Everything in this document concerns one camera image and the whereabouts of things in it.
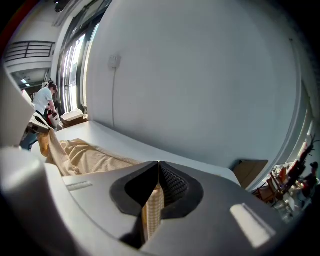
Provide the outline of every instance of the wall outlet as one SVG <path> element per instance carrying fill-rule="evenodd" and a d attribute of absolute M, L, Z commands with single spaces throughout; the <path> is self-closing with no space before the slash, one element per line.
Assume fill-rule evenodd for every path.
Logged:
<path fill-rule="evenodd" d="M 111 55 L 110 57 L 109 57 L 109 61 L 108 61 L 108 67 L 109 67 L 109 69 L 114 69 L 114 68 L 119 68 L 119 66 L 120 66 L 120 59 L 121 59 L 121 57 L 120 57 L 120 55 L 118 55 L 118 54 L 115 54 L 115 55 Z"/>

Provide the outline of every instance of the white table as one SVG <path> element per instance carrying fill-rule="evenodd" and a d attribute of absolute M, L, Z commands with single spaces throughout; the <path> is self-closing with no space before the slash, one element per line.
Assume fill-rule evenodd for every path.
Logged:
<path fill-rule="evenodd" d="M 171 154 L 122 135 L 95 121 L 88 121 L 57 131 L 56 136 L 60 141 L 81 139 L 89 144 L 111 151 L 114 154 L 140 162 L 167 161 L 187 166 L 209 174 L 221 176 L 240 185 L 235 174 L 228 168 L 210 165 Z M 44 162 L 46 161 L 46 158 L 41 155 L 38 142 L 32 146 L 31 153 L 40 157 Z"/>

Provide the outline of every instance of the white t-shirt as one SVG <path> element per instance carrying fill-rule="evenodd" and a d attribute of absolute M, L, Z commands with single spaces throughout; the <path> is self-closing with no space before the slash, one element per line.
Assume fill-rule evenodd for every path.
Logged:
<path fill-rule="evenodd" d="M 53 101 L 52 93 L 49 88 L 45 87 L 36 93 L 32 103 L 34 104 L 35 110 L 43 115 L 49 101 Z"/>

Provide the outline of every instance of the ceiling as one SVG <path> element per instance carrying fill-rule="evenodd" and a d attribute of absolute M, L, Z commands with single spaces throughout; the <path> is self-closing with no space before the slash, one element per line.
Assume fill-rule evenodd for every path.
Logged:
<path fill-rule="evenodd" d="M 36 68 L 29 70 L 21 70 L 18 72 L 11 73 L 15 82 L 21 89 L 26 88 L 25 84 L 21 81 L 22 79 L 26 80 L 26 82 L 30 85 L 29 87 L 41 85 L 45 79 L 45 76 L 49 68 Z"/>

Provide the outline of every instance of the balcony railing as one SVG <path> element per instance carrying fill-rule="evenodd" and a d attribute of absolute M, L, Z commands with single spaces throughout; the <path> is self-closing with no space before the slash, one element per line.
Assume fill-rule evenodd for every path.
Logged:
<path fill-rule="evenodd" d="M 12 43 L 4 57 L 5 62 L 26 58 L 49 58 L 55 42 L 49 41 L 20 41 Z"/>

